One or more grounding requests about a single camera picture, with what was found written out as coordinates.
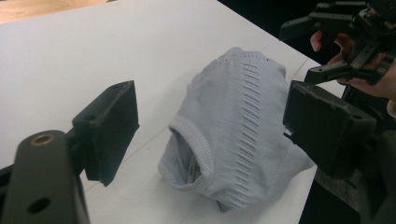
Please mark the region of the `light blue knit garment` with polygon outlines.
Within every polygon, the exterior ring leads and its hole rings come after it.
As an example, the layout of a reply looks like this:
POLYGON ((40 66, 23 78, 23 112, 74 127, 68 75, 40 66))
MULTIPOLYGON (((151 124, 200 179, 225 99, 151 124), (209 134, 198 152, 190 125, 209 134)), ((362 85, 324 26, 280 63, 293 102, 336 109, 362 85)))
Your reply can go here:
POLYGON ((223 211, 278 199, 314 164, 284 134, 285 75, 283 65, 240 48, 210 63, 169 124, 172 135, 158 164, 163 179, 223 211))

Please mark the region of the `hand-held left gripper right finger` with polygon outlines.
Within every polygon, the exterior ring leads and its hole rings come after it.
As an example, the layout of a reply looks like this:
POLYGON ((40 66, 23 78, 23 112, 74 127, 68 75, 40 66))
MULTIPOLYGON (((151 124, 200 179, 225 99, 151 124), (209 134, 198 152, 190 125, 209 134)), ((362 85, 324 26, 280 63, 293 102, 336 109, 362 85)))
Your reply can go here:
POLYGON ((361 224, 396 224, 396 130, 379 130, 385 118, 371 113, 293 81, 283 123, 326 177, 356 191, 361 224))

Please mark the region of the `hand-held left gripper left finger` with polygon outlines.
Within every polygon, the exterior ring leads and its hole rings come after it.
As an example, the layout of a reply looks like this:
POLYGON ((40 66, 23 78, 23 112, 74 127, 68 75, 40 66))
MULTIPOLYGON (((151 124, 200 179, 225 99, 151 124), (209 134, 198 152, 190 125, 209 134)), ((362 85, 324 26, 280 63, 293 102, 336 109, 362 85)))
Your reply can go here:
POLYGON ((91 224, 80 174, 108 186, 139 128, 133 81, 103 91, 64 133, 49 130, 20 142, 0 170, 0 224, 91 224))

